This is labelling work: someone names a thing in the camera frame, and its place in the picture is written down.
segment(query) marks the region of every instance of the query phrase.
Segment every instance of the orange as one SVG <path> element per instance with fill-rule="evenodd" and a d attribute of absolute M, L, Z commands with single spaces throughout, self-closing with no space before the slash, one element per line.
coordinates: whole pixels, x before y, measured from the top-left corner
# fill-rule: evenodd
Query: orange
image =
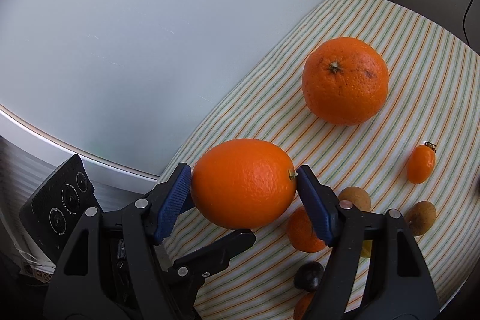
<path fill-rule="evenodd" d="M 302 320 L 302 317 L 305 314 L 308 305 L 310 305 L 314 294 L 315 292 L 308 293 L 298 300 L 297 305 L 295 305 L 295 309 L 293 310 L 293 320 Z"/>
<path fill-rule="evenodd" d="M 386 101 L 388 68 L 368 44 L 340 37 L 326 41 L 308 56 L 302 90 L 317 117 L 332 124 L 361 124 Z"/>
<path fill-rule="evenodd" d="M 435 167 L 435 151 L 436 145 L 428 142 L 415 147 L 406 168 L 406 176 L 411 183 L 427 180 Z"/>
<path fill-rule="evenodd" d="M 289 237 L 291 245 L 299 251 L 318 252 L 323 250 L 326 245 L 315 234 L 311 225 L 310 217 L 303 206 L 294 211 L 286 223 L 286 234 Z"/>
<path fill-rule="evenodd" d="M 205 153 L 193 171 L 195 206 L 208 220 L 227 229 L 270 224 L 295 195 L 292 160 L 268 141 L 226 141 Z"/>

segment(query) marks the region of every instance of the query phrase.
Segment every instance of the brown round fruit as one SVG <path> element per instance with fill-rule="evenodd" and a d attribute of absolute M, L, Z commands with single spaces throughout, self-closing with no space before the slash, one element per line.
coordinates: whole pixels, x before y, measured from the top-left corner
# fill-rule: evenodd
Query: brown round fruit
<path fill-rule="evenodd" d="M 405 221 L 414 236 L 425 234 L 434 224 L 436 218 L 437 211 L 434 205 L 428 201 L 416 203 L 405 215 Z"/>
<path fill-rule="evenodd" d="M 361 187 L 350 186 L 342 190 L 338 195 L 338 200 L 346 199 L 354 204 L 361 211 L 371 211 L 371 200 L 368 193 Z"/>
<path fill-rule="evenodd" d="M 308 305 L 310 305 L 314 294 L 315 292 L 308 293 L 297 302 L 297 305 L 295 305 L 295 309 L 293 310 L 293 320 L 302 320 L 302 317 L 305 314 Z"/>

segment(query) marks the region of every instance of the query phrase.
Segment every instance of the white cable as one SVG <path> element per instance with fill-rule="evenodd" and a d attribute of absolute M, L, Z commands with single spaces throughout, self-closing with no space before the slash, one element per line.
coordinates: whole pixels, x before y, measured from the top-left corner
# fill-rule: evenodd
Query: white cable
<path fill-rule="evenodd" d="M 34 257 L 32 254 L 30 254 L 29 252 L 26 252 L 26 251 L 23 251 L 21 250 L 20 248 L 18 248 L 15 243 L 13 244 L 16 248 L 16 250 L 20 253 L 20 255 L 23 257 L 23 259 L 25 259 L 27 262 L 29 263 L 34 263 L 38 266 L 43 266 L 43 267 L 50 267 L 50 268 L 54 268 L 55 265 L 52 263 L 52 262 L 48 262 L 47 260 L 43 260 L 43 259 L 39 259 L 39 258 L 36 258 Z"/>

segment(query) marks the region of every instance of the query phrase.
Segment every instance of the black camera module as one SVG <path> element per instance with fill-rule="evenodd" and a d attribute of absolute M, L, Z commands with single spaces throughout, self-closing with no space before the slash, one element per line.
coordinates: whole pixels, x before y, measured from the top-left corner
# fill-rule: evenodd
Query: black camera module
<path fill-rule="evenodd" d="M 77 173 L 77 186 L 82 193 L 85 193 L 87 191 L 87 188 L 88 188 L 87 178 L 85 178 L 85 175 L 83 174 L 83 172 Z"/>
<path fill-rule="evenodd" d="M 63 206 L 71 214 L 76 214 L 80 210 L 80 199 L 75 188 L 72 185 L 65 185 L 61 191 Z"/>
<path fill-rule="evenodd" d="M 52 208 L 50 210 L 50 225 L 57 235 L 63 235 L 67 229 L 67 222 L 60 209 Z"/>

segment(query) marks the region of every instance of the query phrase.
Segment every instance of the striped tablecloth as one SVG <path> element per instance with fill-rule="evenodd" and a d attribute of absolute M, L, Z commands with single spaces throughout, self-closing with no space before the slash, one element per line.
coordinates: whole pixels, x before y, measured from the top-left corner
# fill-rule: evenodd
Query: striped tablecloth
<path fill-rule="evenodd" d="M 386 105 L 355 127 L 317 119 L 302 96 L 305 58 L 334 37 L 357 37 L 373 46 L 390 71 Z M 178 162 L 194 166 L 214 145 L 236 138 L 264 139 L 309 164 L 338 194 L 360 186 L 373 211 L 405 213 L 431 201 L 438 218 L 418 238 L 441 303 L 471 271 L 480 251 L 480 62 L 462 41 L 430 20 L 386 0 L 325 0 L 268 53 L 198 126 L 162 174 Z M 421 185 L 407 181 L 405 163 L 423 141 L 437 144 L 437 163 Z M 301 202 L 255 231 L 257 241 L 211 278 L 198 293 L 205 320 L 291 319 L 304 294 L 293 275 L 308 260 L 326 265 L 330 251 L 294 250 L 285 221 Z M 212 243 L 227 230 L 193 209 L 181 215 L 164 244 L 172 259 Z M 349 309 L 359 305 L 369 262 L 361 259 Z"/>

